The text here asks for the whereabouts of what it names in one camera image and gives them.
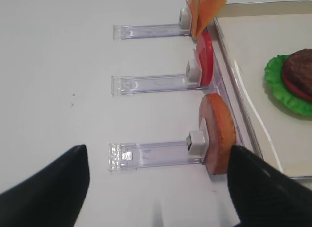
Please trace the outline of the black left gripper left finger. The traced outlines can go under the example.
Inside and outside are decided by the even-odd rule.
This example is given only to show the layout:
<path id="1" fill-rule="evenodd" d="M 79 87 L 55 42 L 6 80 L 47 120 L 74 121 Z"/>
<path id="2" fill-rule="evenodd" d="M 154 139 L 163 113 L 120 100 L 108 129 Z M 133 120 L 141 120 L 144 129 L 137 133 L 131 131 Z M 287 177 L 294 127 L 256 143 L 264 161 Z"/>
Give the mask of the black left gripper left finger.
<path id="1" fill-rule="evenodd" d="M 90 183 L 86 145 L 76 145 L 0 195 L 2 227 L 73 227 Z"/>

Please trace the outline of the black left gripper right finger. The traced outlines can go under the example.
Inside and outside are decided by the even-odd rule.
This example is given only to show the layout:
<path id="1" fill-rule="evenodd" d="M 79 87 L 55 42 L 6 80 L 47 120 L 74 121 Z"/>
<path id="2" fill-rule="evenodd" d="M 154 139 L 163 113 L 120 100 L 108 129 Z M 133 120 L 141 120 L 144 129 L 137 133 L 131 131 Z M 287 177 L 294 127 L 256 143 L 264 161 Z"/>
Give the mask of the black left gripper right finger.
<path id="1" fill-rule="evenodd" d="M 228 190 L 240 227 L 310 227 L 312 192 L 239 145 L 231 147 Z"/>

